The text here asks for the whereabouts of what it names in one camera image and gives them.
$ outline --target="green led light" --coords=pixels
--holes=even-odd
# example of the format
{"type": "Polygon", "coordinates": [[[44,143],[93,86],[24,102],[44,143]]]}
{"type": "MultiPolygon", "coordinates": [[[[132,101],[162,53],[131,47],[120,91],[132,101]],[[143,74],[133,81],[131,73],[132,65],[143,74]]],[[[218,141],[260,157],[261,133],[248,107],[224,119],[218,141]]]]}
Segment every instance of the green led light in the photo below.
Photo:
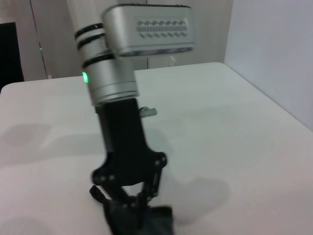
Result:
{"type": "Polygon", "coordinates": [[[83,72],[84,82],[88,83],[88,76],[85,72],[83,72]]]}

